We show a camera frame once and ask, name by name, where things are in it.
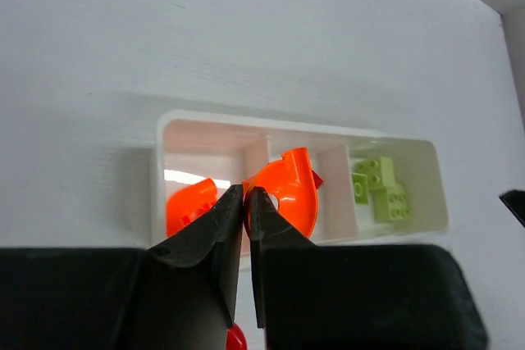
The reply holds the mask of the small lime green lego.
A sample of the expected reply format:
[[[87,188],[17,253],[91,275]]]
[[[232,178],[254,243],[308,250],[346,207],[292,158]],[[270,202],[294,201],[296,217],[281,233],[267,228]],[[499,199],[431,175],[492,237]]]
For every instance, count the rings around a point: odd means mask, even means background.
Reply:
[[[352,173],[354,201],[359,205],[369,204],[368,178],[365,174]]]

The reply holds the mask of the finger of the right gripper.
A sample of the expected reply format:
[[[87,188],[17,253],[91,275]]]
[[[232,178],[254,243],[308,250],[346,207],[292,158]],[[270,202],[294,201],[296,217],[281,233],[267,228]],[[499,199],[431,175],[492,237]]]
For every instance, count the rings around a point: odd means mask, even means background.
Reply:
[[[525,227],[525,192],[509,190],[499,196],[501,202],[509,209],[522,227]]]

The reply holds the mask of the red slope lego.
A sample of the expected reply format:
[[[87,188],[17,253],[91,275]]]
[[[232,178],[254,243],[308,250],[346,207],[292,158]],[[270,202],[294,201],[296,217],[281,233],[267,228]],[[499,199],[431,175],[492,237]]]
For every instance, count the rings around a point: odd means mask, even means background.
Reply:
[[[323,185],[322,177],[317,172],[315,172],[314,170],[312,170],[312,174],[313,174],[313,181],[314,181],[315,188],[316,189],[320,189],[321,186]]]

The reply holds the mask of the orange round lego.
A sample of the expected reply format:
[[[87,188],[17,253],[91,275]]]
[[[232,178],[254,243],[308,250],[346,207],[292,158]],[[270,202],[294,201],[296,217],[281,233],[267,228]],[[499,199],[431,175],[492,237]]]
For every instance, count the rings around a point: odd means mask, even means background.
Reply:
[[[303,236],[309,238],[317,222],[319,202],[306,147],[293,148],[266,164],[256,175],[242,182],[244,195],[264,188],[277,200],[277,211]]]
[[[171,237],[207,213],[217,202],[217,186],[206,178],[172,194],[166,203],[167,237]]]

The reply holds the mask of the large lime green lego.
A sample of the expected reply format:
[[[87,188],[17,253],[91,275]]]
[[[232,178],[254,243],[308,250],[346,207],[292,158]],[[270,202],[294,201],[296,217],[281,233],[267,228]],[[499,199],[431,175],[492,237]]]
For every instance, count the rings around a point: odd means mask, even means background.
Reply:
[[[380,223],[407,220],[411,215],[408,194],[402,184],[375,190],[372,197],[374,217]]]

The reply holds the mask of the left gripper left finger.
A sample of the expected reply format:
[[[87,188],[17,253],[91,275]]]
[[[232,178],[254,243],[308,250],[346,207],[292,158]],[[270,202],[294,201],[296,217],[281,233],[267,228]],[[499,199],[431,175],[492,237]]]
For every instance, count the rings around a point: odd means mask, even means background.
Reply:
[[[223,349],[243,189],[148,248],[3,248],[4,349]]]

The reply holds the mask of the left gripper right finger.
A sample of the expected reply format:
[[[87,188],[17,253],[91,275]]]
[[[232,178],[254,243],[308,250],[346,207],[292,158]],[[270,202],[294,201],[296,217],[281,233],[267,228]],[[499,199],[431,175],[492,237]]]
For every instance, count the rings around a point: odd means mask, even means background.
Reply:
[[[485,349],[463,272],[432,244],[318,246],[266,191],[247,200],[253,298],[270,349]]]

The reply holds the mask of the lime green tall lego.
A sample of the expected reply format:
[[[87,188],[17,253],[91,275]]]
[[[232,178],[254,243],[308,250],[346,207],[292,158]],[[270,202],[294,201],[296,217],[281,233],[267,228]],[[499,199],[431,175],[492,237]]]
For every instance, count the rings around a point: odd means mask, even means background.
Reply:
[[[394,163],[390,157],[373,157],[357,161],[353,171],[365,175],[370,191],[376,191],[395,186]]]

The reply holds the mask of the dark red lego cluster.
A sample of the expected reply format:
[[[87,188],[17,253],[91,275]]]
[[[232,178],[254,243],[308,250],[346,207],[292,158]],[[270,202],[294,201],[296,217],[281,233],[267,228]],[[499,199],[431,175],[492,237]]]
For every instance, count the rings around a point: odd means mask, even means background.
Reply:
[[[226,336],[226,350],[247,350],[248,344],[242,329],[234,324],[228,329]]]

